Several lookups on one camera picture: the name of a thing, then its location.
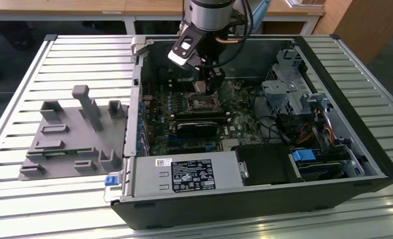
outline floor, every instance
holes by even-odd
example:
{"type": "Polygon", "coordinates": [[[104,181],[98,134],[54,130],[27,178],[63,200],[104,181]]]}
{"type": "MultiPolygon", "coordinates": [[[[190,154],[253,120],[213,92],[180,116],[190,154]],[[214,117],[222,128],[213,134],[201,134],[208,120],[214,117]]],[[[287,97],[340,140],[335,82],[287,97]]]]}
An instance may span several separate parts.
{"type": "MultiPolygon", "coordinates": [[[[0,92],[3,92],[3,94],[0,94],[0,116],[33,62],[45,36],[47,34],[109,33],[105,30],[98,30],[106,26],[97,26],[98,29],[94,27],[96,26],[92,24],[88,24],[88,27],[85,27],[81,22],[35,22],[31,33],[37,44],[26,51],[17,51],[7,40],[0,36],[0,71],[3,74],[0,80],[0,92]]],[[[122,30],[117,29],[114,34],[120,33],[122,33],[122,30]]],[[[368,68],[393,95],[393,38],[368,68]]]]}

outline wooden desk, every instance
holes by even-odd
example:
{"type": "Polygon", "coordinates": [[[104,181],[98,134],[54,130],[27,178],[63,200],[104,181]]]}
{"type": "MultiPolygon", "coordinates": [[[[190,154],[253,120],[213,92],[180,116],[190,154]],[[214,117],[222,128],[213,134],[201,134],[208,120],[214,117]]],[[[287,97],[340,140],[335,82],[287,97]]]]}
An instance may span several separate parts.
{"type": "MultiPolygon", "coordinates": [[[[136,34],[137,20],[176,20],[182,19],[184,0],[128,0],[126,28],[129,34],[136,34]]],[[[325,11],[319,8],[291,8],[285,0],[272,0],[264,21],[303,21],[301,34],[312,34],[319,18],[325,11]]]]}
{"type": "Polygon", "coordinates": [[[0,0],[0,14],[109,15],[125,8],[126,0],[0,0]]]}
{"type": "MultiPolygon", "coordinates": [[[[184,0],[128,0],[128,15],[182,15],[184,0]]],[[[325,15],[324,9],[291,8],[285,0],[272,0],[268,16],[325,15]]]]}

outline green circuit board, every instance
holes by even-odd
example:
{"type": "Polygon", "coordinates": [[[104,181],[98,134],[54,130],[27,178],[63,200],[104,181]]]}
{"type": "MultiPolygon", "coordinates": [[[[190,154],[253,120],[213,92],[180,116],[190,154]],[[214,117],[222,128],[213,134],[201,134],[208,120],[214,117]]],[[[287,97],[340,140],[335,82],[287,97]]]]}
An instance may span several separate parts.
{"type": "Polygon", "coordinates": [[[169,90],[148,95],[144,102],[150,155],[218,152],[230,150],[225,143],[264,143],[252,109],[253,96],[255,88],[242,87],[240,81],[225,82],[212,97],[196,92],[174,93],[169,90]],[[218,124],[216,136],[180,139],[176,131],[178,123],[172,115],[206,112],[228,115],[226,122],[218,124]]]}

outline power supply label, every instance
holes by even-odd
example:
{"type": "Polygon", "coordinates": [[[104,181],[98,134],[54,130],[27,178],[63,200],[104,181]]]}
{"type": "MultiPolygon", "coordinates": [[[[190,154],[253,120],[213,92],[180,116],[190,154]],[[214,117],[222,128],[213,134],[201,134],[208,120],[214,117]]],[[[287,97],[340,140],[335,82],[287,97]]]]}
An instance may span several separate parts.
{"type": "Polygon", "coordinates": [[[172,162],[172,179],[176,193],[216,189],[212,160],[172,162]]]}

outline yellow wire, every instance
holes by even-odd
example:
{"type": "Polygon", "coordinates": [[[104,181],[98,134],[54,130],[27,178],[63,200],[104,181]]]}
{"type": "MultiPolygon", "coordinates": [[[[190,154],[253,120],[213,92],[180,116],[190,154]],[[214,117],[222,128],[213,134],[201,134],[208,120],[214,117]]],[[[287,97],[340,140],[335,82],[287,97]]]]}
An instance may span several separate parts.
{"type": "Polygon", "coordinates": [[[335,145],[335,134],[332,132],[332,129],[329,127],[324,127],[324,129],[328,130],[328,132],[329,132],[329,140],[331,140],[332,145],[335,145]]]}
{"type": "Polygon", "coordinates": [[[300,142],[299,144],[307,142],[312,137],[313,137],[315,133],[312,132],[300,142]]]}

